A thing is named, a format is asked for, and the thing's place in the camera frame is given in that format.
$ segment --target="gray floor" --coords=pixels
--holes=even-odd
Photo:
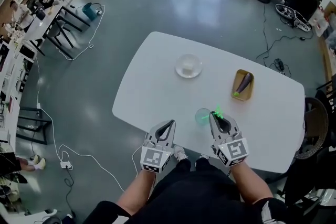
[[[47,56],[38,56],[39,101],[54,119],[57,145],[64,143],[80,154],[94,155],[126,188],[135,177],[131,155],[143,142],[144,132],[115,118],[112,106],[127,66],[147,35],[160,31],[254,61],[266,49],[262,31],[264,5],[256,0],[74,0],[73,4],[81,6],[87,2],[106,5],[92,42],[95,46],[71,62],[46,42],[43,50]],[[282,35],[305,35],[284,25],[273,5],[266,6],[266,17],[269,44]],[[78,47],[71,50],[73,55],[85,48],[97,24],[98,20],[94,21],[82,34],[72,31]],[[276,58],[290,67],[292,78],[303,84],[306,95],[314,95],[314,89],[324,83],[316,37],[305,42],[284,39],[272,49],[268,65]],[[34,64],[21,105],[36,105],[37,79]],[[35,151],[47,158],[47,168],[25,173],[30,185],[21,185],[20,190],[32,212],[56,208],[64,215],[69,212],[65,203],[69,189],[64,183],[67,173],[60,168],[52,139],[49,129],[49,145],[34,144]],[[32,154],[30,143],[23,140],[17,141],[17,151],[22,156]],[[121,190],[92,159],[73,153],[70,158],[75,185],[69,201],[82,222],[99,201],[116,201]],[[139,153],[135,160],[139,162]]]

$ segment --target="desk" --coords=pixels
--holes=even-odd
[[[197,55],[202,73],[194,79],[181,78],[174,70],[186,53]],[[236,71],[244,69],[255,77],[250,100],[230,95]],[[219,105],[233,117],[247,139],[250,167],[284,173],[291,164],[300,140],[305,107],[303,86],[258,63],[191,40],[151,33],[134,55],[121,81],[113,114],[148,132],[156,124],[174,119],[174,144],[216,157],[209,125],[195,121],[200,108]]]
[[[73,59],[73,57],[67,53],[65,50],[62,49],[62,47],[57,44],[57,42],[55,42],[52,38],[50,38],[46,32],[49,29],[51,23],[54,21],[54,19],[59,15],[61,10],[65,10],[67,13],[69,13],[70,15],[72,15],[73,17],[77,18],[78,20],[80,20],[82,23],[90,26],[86,21],[84,21],[82,18],[80,18],[79,16],[77,16],[75,13],[73,13],[72,11],[70,11],[69,9],[65,8],[63,6],[63,4],[58,4],[55,6],[52,6],[50,8],[47,8],[44,12],[46,14],[46,16],[44,17],[43,20],[40,20],[39,18],[35,17],[33,22],[30,25],[29,30],[27,31],[24,39],[28,40],[28,41],[33,41],[33,40],[37,40],[37,39],[41,39],[41,38],[47,38],[49,39],[60,51],[62,51],[65,55],[67,55],[70,59]],[[42,54],[44,55],[44,53],[32,42],[32,44],[34,45],[34,47]]]

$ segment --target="teal bucket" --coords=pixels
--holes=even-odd
[[[96,11],[94,9],[91,8],[92,3],[88,3],[86,4],[83,8],[82,8],[82,12],[90,19],[90,20],[94,20],[98,17]]]

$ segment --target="black shorts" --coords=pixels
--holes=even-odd
[[[0,163],[0,175],[21,171],[20,161],[16,159],[14,152],[0,153]]]

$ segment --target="trash bin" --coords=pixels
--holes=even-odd
[[[84,12],[84,14],[90,19],[90,20],[94,20],[97,18],[97,13],[95,10],[93,10],[91,8],[92,3],[88,3],[86,4],[83,8],[82,8],[82,12]]]

